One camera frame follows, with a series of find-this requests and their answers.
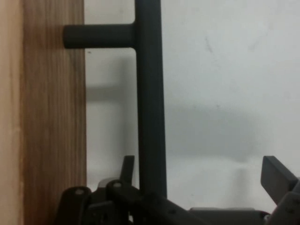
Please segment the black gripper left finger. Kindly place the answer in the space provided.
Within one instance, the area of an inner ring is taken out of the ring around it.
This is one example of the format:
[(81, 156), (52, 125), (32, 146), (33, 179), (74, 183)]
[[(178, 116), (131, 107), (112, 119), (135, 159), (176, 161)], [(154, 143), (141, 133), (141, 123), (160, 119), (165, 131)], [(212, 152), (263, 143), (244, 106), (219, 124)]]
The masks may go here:
[(120, 177), (92, 192), (66, 189), (55, 218), (57, 225), (188, 225), (190, 214), (160, 196), (143, 195), (132, 186), (134, 156), (123, 159)]

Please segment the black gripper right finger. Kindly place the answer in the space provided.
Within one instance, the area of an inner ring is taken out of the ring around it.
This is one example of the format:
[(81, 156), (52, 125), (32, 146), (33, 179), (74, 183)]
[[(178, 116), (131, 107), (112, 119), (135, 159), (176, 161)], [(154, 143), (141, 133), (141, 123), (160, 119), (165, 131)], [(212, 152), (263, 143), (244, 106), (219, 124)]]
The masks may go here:
[(261, 185), (276, 204), (266, 224), (298, 225), (300, 223), (300, 179), (275, 156), (264, 156)]

